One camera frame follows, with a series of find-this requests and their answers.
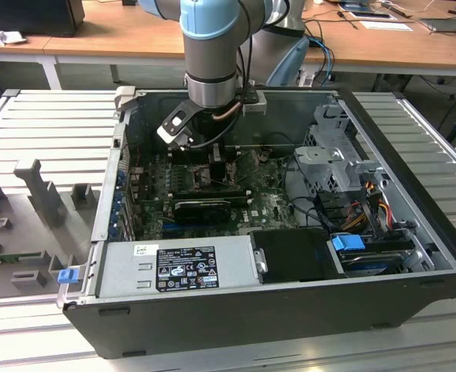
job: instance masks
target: computer case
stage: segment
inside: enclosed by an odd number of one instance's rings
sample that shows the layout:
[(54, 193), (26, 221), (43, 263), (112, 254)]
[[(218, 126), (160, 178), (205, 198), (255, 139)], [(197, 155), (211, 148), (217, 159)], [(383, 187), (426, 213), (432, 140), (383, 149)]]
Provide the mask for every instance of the computer case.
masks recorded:
[(81, 0), (0, 0), (0, 30), (70, 37), (83, 22)]

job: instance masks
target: paper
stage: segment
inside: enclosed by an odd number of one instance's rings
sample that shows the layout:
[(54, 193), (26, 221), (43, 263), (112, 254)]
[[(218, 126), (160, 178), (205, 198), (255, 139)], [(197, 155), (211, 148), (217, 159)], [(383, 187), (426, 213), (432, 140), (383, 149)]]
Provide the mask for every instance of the paper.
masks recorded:
[(413, 31), (405, 23), (360, 21), (366, 29), (389, 29), (392, 31)]
[(18, 31), (0, 31), (0, 46), (3, 47), (6, 44), (22, 43), (26, 39), (21, 36)]

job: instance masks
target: black plastic cover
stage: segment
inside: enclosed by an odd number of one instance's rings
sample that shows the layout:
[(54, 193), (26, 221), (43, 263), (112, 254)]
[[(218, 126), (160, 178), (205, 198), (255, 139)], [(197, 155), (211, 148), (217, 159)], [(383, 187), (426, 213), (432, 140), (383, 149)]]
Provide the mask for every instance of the black plastic cover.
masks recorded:
[(251, 232), (250, 238), (253, 249), (263, 250), (266, 257), (268, 271), (262, 274), (264, 284), (340, 277), (324, 230), (260, 230)]

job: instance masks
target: white sticker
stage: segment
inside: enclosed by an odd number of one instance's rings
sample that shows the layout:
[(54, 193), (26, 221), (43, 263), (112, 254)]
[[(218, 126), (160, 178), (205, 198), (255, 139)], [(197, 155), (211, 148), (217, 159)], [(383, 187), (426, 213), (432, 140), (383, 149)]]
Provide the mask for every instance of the white sticker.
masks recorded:
[(135, 256), (152, 256), (157, 254), (159, 244), (136, 244)]
[(208, 283), (209, 281), (218, 281), (218, 277), (203, 277), (202, 281), (204, 283)]

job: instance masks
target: light blue robot joint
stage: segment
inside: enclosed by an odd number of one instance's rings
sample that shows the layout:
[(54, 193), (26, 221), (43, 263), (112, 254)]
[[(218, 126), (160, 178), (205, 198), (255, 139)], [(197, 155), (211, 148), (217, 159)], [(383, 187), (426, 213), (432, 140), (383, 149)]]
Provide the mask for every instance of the light blue robot joint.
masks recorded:
[(138, 0), (138, 3), (147, 13), (163, 18), (157, 8), (156, 0)]
[(196, 40), (224, 35), (240, 13), (237, 0), (181, 0), (180, 25), (183, 33)]

